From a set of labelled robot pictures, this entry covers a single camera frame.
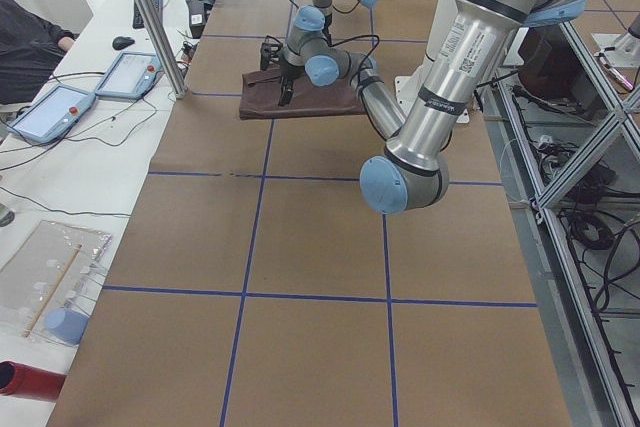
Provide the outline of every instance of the table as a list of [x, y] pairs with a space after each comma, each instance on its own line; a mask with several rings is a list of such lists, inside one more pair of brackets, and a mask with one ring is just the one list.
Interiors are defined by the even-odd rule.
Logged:
[[[392, 85], [435, 5], [381, 0], [334, 36], [379, 33]], [[292, 11], [218, 0], [49, 427], [570, 425], [477, 113], [445, 199], [389, 217], [358, 189], [366, 118], [238, 119]]]
[[[177, 53], [184, 40], [183, 34], [188, 30], [187, 7], [184, 0], [165, 0], [165, 4], [165, 31]], [[117, 55], [111, 48], [111, 40], [118, 35], [131, 36], [136, 40], [128, 51], [153, 52], [146, 30], [131, 28], [132, 9], [133, 0], [107, 0], [64, 57], [55, 75], [104, 72]], [[98, 76], [78, 76], [66, 77], [63, 82], [92, 90], [98, 80]], [[48, 83], [41, 94], [54, 85], [55, 82]], [[109, 147], [95, 140], [80, 143], [63, 141], [34, 162], [0, 172], [3, 176], [0, 185], [54, 209], [130, 214], [145, 179], [149, 159], [155, 152], [173, 107], [174, 98], [167, 79], [161, 78], [145, 99], [148, 104], [138, 102], [120, 114], [118, 112], [130, 103], [99, 100], [70, 133], [74, 135], [103, 119], [113, 118], [77, 138], [92, 136], [118, 143], [133, 126], [144, 121], [121, 146]], [[20, 139], [10, 136], [0, 146], [0, 169], [28, 160], [43, 150], [36, 147], [3, 153], [25, 145]], [[3, 191], [0, 191], [0, 202], [16, 212], [14, 222], [0, 231], [0, 265], [5, 265], [44, 219], [112, 234], [113, 240], [102, 258], [103, 265], [109, 266], [128, 222], [127, 217], [121, 216], [70, 217], [50, 213]], [[75, 349], [70, 347], [32, 343], [4, 332], [0, 339], [0, 357], [3, 359], [49, 370], [66, 372], [75, 355]], [[7, 426], [44, 425], [52, 408], [53, 405], [48, 403], [0, 398], [3, 423]]]

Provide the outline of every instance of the computer mouse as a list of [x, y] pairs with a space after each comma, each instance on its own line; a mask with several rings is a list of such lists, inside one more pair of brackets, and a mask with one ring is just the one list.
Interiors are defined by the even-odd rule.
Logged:
[[134, 43], [135, 43], [135, 40], [133, 40], [131, 37], [124, 37], [122, 35], [119, 35], [118, 37], [113, 39], [113, 42], [111, 42], [111, 46], [115, 50], [122, 50], [125, 47], [129, 47], [131, 44], [134, 44]]

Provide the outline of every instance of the brown cloth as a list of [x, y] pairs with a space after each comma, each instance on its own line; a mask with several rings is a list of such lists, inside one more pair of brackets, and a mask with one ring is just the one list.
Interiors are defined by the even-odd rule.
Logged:
[[316, 87], [307, 76], [293, 84], [293, 98], [289, 105], [278, 105], [280, 99], [280, 70], [250, 72], [242, 75], [240, 118], [286, 119], [295, 117], [324, 117], [359, 115], [365, 110], [356, 98], [347, 79], [340, 79], [328, 87]]

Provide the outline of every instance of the tablet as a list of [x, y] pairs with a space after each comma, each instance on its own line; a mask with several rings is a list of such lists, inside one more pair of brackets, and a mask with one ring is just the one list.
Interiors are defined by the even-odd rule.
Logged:
[[160, 66], [155, 54], [120, 52], [98, 83], [95, 94], [110, 99], [138, 100], [153, 87]]
[[89, 110], [95, 94], [58, 84], [9, 125], [9, 131], [41, 144], [64, 135]]

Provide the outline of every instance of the keyboard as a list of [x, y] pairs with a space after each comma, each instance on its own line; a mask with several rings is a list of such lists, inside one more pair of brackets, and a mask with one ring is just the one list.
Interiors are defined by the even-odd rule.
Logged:
[[[158, 12], [158, 16], [160, 17], [160, 22], [162, 22], [162, 0], [152, 0], [153, 6]], [[133, 28], [134, 29], [142, 29], [144, 27], [144, 20], [142, 19], [142, 14], [140, 13], [140, 9], [138, 6], [133, 3]]]

